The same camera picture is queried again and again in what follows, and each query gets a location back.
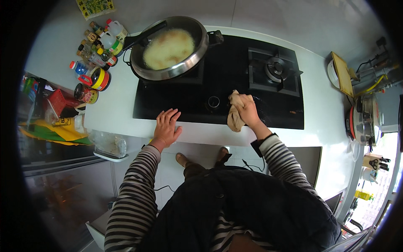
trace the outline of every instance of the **black vest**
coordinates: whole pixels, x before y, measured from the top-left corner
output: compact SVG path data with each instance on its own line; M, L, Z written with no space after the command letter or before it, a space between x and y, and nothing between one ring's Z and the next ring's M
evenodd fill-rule
M310 192L261 173L226 167L187 179L138 249L207 252L221 209L226 220L244 225L283 252L322 251L341 236L333 214Z

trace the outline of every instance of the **striped shirt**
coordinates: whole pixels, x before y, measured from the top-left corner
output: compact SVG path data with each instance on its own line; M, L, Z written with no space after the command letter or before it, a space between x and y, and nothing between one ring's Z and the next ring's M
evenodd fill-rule
M272 176L295 184L316 196L327 209L316 190L309 184L294 155L272 135L259 147ZM154 192L155 174L161 154L153 146L145 146L130 164L113 205L105 234L106 252L135 251L144 235L150 230L157 215ZM212 252L226 252L235 234L249 234L252 241L267 251L277 251L259 234L225 218L220 211L210 246Z

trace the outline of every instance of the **red plastic basket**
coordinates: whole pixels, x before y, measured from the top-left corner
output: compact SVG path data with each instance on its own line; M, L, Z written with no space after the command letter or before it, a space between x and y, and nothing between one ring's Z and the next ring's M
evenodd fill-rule
M66 106L66 100L63 97L62 91L60 89L53 91L48 98L48 102L57 117L60 117L62 110Z

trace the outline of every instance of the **black glass cooktop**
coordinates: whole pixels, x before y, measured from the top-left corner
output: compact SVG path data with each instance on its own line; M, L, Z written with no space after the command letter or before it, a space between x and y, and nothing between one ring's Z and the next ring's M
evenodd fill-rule
M265 57L256 62L251 51ZM183 76L168 83L139 80L133 118L155 119L162 110L177 108L182 112L178 121L226 124L228 96L237 89L253 96L267 127L304 129L301 73L290 49L224 35L224 43L208 49Z

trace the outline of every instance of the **kitchen counter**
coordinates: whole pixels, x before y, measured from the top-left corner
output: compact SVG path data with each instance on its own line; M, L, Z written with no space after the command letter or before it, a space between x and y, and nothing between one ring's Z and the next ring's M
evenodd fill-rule
M344 94L330 83L325 59L298 45L262 33L228 28L206 26L208 31L220 30L222 34L248 37L283 46L295 51L298 66L303 74L305 129L277 129L280 139L288 147L321 146L322 155L316 189L319 195L330 198L346 188L354 168L350 140L344 127ZM112 81L110 87L99 93L95 104L87 105L84 126L90 129L152 138L155 120L134 119L133 106L138 78L130 67L119 58L116 66L108 70ZM249 127L240 133L232 132L227 125L177 122L183 126L179 142L214 144L226 146L249 146L256 139Z

